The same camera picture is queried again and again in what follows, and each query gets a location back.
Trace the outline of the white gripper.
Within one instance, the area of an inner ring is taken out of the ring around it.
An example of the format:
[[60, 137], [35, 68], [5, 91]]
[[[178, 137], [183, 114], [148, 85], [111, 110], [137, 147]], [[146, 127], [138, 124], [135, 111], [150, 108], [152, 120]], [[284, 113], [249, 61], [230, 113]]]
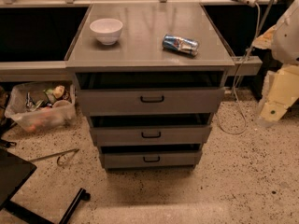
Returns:
[[283, 64], [277, 72], [268, 71], [256, 122], [263, 127], [276, 124], [299, 99], [299, 66]]

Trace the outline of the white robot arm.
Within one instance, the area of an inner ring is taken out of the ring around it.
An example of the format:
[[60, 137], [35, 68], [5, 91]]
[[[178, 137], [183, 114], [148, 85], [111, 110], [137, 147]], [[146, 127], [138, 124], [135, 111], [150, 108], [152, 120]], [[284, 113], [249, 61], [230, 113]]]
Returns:
[[270, 127], [299, 99], [299, 0], [253, 41], [253, 47], [270, 49], [272, 57], [282, 63], [276, 72], [266, 73], [257, 109], [256, 122]]

